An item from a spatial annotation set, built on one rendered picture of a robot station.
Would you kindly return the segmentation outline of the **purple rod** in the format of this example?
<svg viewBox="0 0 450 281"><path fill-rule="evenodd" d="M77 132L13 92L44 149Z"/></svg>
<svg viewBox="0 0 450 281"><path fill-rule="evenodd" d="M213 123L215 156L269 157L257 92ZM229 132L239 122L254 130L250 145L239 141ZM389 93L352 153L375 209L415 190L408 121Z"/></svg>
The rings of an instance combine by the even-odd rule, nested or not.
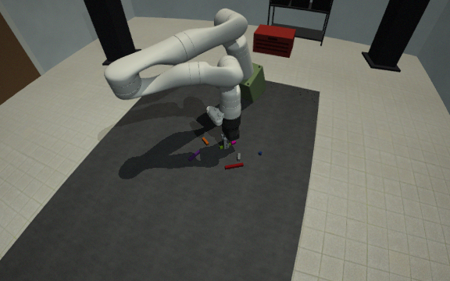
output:
<svg viewBox="0 0 450 281"><path fill-rule="evenodd" d="M188 161L191 161L193 158L195 158L201 151L197 150L189 159Z"/></svg>

